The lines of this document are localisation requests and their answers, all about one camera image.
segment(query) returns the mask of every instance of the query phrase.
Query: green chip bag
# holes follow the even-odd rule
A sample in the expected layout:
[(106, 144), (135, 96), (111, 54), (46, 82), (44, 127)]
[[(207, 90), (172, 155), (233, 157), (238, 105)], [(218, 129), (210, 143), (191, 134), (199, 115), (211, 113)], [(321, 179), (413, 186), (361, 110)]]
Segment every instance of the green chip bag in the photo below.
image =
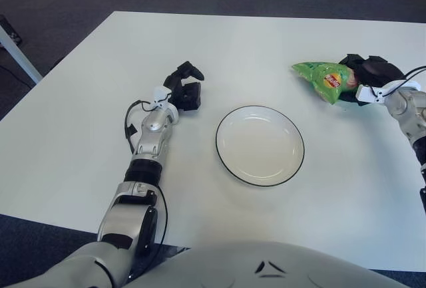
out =
[(355, 91), (358, 82), (353, 70), (337, 63), (306, 62), (293, 65), (300, 76), (311, 82), (317, 93), (334, 104), (341, 92)]

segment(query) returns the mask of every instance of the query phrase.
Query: white table leg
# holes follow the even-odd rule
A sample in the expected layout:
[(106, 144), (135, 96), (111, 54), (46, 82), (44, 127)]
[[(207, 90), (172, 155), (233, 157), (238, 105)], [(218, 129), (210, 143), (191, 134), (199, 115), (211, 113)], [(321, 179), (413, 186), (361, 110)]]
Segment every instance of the white table leg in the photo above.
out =
[(35, 84), (40, 82), (43, 77), (27, 59), (27, 57), (21, 52), (18, 46), (13, 42), (9, 37), (6, 31), (0, 26), (0, 43), (5, 47), (5, 49), (12, 55), (12, 57), (17, 61), (17, 63), (23, 68), (23, 70), (28, 74), (31, 80)]

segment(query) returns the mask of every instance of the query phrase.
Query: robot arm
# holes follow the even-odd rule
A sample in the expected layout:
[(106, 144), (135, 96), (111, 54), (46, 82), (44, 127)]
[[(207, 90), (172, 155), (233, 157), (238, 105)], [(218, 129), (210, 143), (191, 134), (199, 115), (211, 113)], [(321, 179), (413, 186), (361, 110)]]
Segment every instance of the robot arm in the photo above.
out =
[[(426, 92), (412, 80), (395, 80), (381, 88), (360, 85), (357, 99), (362, 102), (384, 104), (399, 123), (420, 162), (421, 174), (426, 182)], [(426, 212), (426, 187), (420, 190)]]
[(200, 83), (181, 84), (189, 76), (204, 80), (199, 70), (185, 62), (164, 86), (154, 89), (140, 140), (99, 227), (98, 241), (82, 246), (43, 275), (10, 287), (119, 288), (126, 283), (134, 256), (148, 255), (154, 244), (155, 205), (158, 193), (162, 195), (158, 183), (178, 109), (200, 106)]

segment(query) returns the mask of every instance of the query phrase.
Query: gray carpet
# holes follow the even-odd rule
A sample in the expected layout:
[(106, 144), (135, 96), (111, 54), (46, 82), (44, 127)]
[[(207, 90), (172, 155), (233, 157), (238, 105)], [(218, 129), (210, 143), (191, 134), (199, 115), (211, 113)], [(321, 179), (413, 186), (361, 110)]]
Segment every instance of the gray carpet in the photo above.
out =
[[(426, 0), (0, 0), (0, 14), (22, 36), (22, 51), (42, 74), (47, 74), (55, 61), (113, 11), (426, 22)], [(0, 51), (0, 65), (29, 82), (5, 51)], [(0, 119), (27, 91), (0, 70)], [(0, 238), (2, 286), (42, 273), (80, 244), (92, 240), (93, 235), (2, 217)], [(41, 263), (40, 249), (45, 252)], [(12, 271), (14, 277), (6, 277), (7, 271)], [(422, 273), (384, 274), (411, 287), (426, 286)]]

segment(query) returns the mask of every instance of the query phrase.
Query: chip bag logo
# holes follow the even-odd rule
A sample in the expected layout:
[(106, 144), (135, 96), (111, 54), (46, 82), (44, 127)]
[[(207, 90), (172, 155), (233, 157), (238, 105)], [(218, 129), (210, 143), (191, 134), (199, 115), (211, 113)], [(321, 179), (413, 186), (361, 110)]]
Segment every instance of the chip bag logo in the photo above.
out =
[(331, 73), (331, 74), (327, 74), (324, 77), (324, 84), (327, 87), (330, 88), (335, 88), (335, 87), (339, 87), (341, 83), (341, 77), (340, 74), (337, 73)]

